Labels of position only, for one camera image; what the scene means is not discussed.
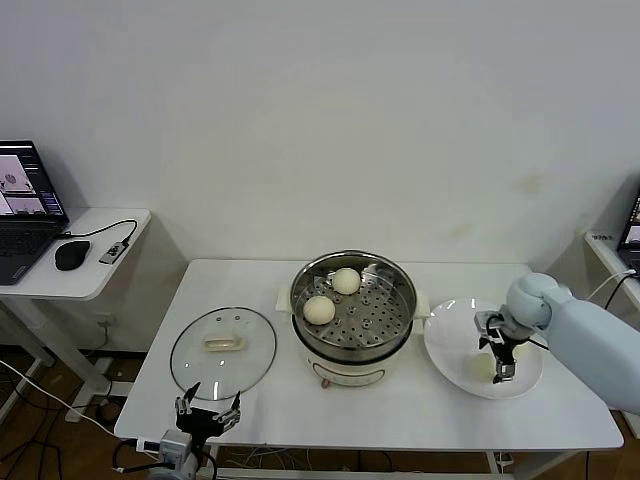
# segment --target wooden floor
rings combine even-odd
[[[31,360],[26,355],[2,355],[3,360],[26,371]],[[116,360],[108,375],[118,380],[134,380],[142,364],[141,360]],[[36,378],[51,393],[63,398],[71,398],[72,393],[80,385],[78,377],[61,362],[51,368],[41,369]],[[11,392],[11,384],[5,375],[0,374],[0,395]],[[46,406],[45,397],[41,393],[29,389],[26,398],[32,403]],[[51,408],[58,408],[54,402]],[[115,416],[117,406],[111,406]],[[93,416],[94,408],[89,409]],[[107,479],[144,479],[145,473],[121,475],[111,469],[111,454],[117,440],[108,436],[88,421],[79,424],[66,423],[64,412],[46,412],[20,401],[10,416],[0,425],[0,458],[21,443],[30,439],[44,441],[47,431],[51,429],[47,442],[60,448],[62,457],[63,478],[65,480],[107,480]],[[640,479],[640,441],[632,437],[631,432],[619,414],[615,415],[624,436],[623,448],[593,452],[590,456],[589,480],[639,480]],[[223,448],[218,455],[218,462],[223,467],[237,467],[248,458],[253,449]],[[4,459],[0,463],[0,478],[6,478],[11,471],[10,479],[36,480],[42,447],[30,446],[14,468],[19,452]],[[266,449],[254,453],[266,453]],[[524,455],[517,455],[521,461]],[[350,471],[427,471],[440,473],[484,473],[488,472],[487,462],[481,453],[413,453],[413,452],[361,452],[335,450],[288,450],[275,454],[256,456],[249,460],[247,467],[256,467],[261,459],[263,468],[287,469],[295,466],[299,470],[308,468],[311,463],[314,470],[350,470]],[[135,465],[148,463],[150,459],[127,449],[122,450],[122,464]],[[540,480],[583,480],[586,479],[585,454],[579,454],[558,467],[540,476]],[[55,451],[48,448],[44,457],[41,480],[58,479]]]

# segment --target white plate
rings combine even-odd
[[[498,305],[476,298],[449,300],[427,317],[424,344],[438,370],[463,390],[490,399],[515,398],[529,392],[542,377],[542,354],[531,343],[519,345],[514,350],[514,379],[492,383],[495,360],[489,346],[478,350],[480,335],[473,318],[476,312],[498,309]]]

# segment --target laptop screen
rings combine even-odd
[[[65,216],[31,142],[0,143],[0,194],[0,216]]]
[[[619,248],[640,247],[640,193],[635,199]]]

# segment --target robotic arm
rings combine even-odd
[[[551,277],[516,280],[500,311],[475,317],[480,348],[496,357],[494,383],[513,379],[513,349],[539,334],[550,352],[610,407],[640,414],[640,332],[601,307],[578,300]]]

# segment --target cable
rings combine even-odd
[[[91,350],[89,353],[85,353],[85,357],[90,357],[91,355],[93,355],[97,350],[100,350],[102,347],[104,347],[107,343],[109,343],[109,325],[101,325],[102,328],[104,329],[104,341],[98,345],[96,348],[94,348],[93,350]]]
[[[5,371],[2,372],[2,373],[9,379],[9,383],[11,383],[11,386],[13,387],[13,391],[18,396],[18,398],[20,398],[20,400],[22,400],[24,403],[26,403],[28,405],[31,405],[34,408],[38,408],[40,410],[46,410],[46,411],[49,411],[49,412],[58,412],[58,411],[61,411],[61,410],[66,410],[66,408],[64,408],[64,407],[53,408],[53,407],[43,407],[42,405],[36,405],[31,400],[29,400],[28,398],[23,396],[22,393],[20,393],[20,390],[18,390],[18,385],[16,385],[16,383],[13,381],[13,379],[11,378],[11,375],[9,374],[9,372],[7,372],[6,367],[5,367]],[[36,380],[33,379],[33,377],[30,377],[29,375],[24,374],[24,375],[21,375],[21,376],[22,376],[22,378],[31,379],[34,382],[36,381]],[[105,397],[107,397],[107,398],[109,397],[109,394],[111,393],[111,389],[112,388],[113,388],[113,382],[111,381],[111,383],[109,384],[109,390],[107,391],[106,395],[104,395]],[[102,405],[102,403],[89,403],[87,405],[74,405],[73,407],[74,408],[89,408],[89,407],[99,407],[101,405]]]
[[[17,373],[18,375],[20,375],[27,383],[29,383],[32,387],[40,390],[42,393],[44,393],[45,395],[48,395],[49,397],[53,398],[54,400],[57,400],[59,403],[61,403],[62,405],[64,405],[65,407],[67,407],[69,410],[71,410],[72,412],[75,412],[76,414],[80,415],[82,418],[85,418],[87,420],[89,420],[91,423],[97,425],[100,430],[103,430],[105,433],[107,433],[108,435],[117,438],[118,440],[120,440],[120,438],[117,435],[114,435],[113,433],[111,433],[109,430],[107,430],[106,428],[104,428],[102,425],[100,425],[98,422],[96,422],[93,418],[91,417],[87,417],[86,415],[83,415],[82,413],[80,413],[78,410],[76,410],[74,407],[72,407],[71,405],[69,405],[67,402],[60,400],[58,397],[56,397],[55,395],[53,395],[52,393],[47,392],[44,388],[40,388],[38,385],[36,385],[34,382],[32,382],[31,380],[29,380],[27,378],[26,375],[22,374],[20,371],[16,370],[15,368],[13,368],[11,365],[9,365],[8,363],[6,363],[4,360],[0,360],[0,364],[4,365],[5,367],[9,368],[10,370],[13,370],[15,373]]]
[[[637,273],[637,272],[633,268],[630,268],[629,270],[625,270],[624,272],[614,273],[609,278],[607,278],[604,282],[602,282],[598,288],[596,288],[593,292],[591,292],[591,294],[587,298],[585,298],[585,300],[587,301],[591,300],[595,296],[595,294],[602,289],[602,287],[604,287],[607,283],[609,283],[614,278],[620,277],[622,275],[628,275],[630,273]]]
[[[93,232],[88,232],[88,233],[71,233],[71,232],[67,231],[67,232],[61,233],[59,235],[56,235],[56,238],[58,238],[58,239],[66,239],[66,238],[90,237],[90,236],[95,235],[97,233],[102,233],[105,230],[109,230],[110,228],[116,227],[118,225],[122,225],[123,223],[133,223],[133,229],[131,230],[129,235],[127,235],[124,238],[124,240],[122,240],[123,244],[129,245],[129,240],[131,239],[131,236],[133,235],[133,233],[138,228],[138,222],[137,222],[137,220],[134,220],[133,218],[128,218],[126,220],[120,220],[118,222],[112,223],[111,225],[107,225],[106,227],[102,227],[102,228],[99,228],[98,230],[94,230]]]
[[[609,300],[607,300],[607,303],[605,303],[604,305],[604,309],[607,310],[609,308],[609,305],[611,305],[611,301],[613,300],[613,297],[616,296],[616,293],[618,293],[618,290],[620,289],[620,287],[622,286],[622,284],[624,283],[624,281],[627,278],[631,278],[631,277],[635,277],[636,274],[635,273],[630,273],[628,274],[626,277],[622,277],[622,280],[620,280],[618,282],[618,284],[616,285],[616,288],[613,289],[613,292],[611,292],[611,295],[609,296]]]
[[[387,459],[387,461],[389,462],[389,471],[393,472],[393,461],[391,460],[391,455],[389,455],[387,452],[380,452],[380,453],[382,453]]]
[[[541,343],[536,342],[535,340],[531,340],[530,338],[527,338],[527,342],[533,343],[536,347],[540,347],[543,350],[549,350],[549,347],[547,347],[546,345],[542,345]]]
[[[211,460],[211,464],[213,465],[213,476],[211,477],[211,480],[216,480],[216,478],[218,478],[218,464],[216,463],[216,459],[205,451],[200,453]]]

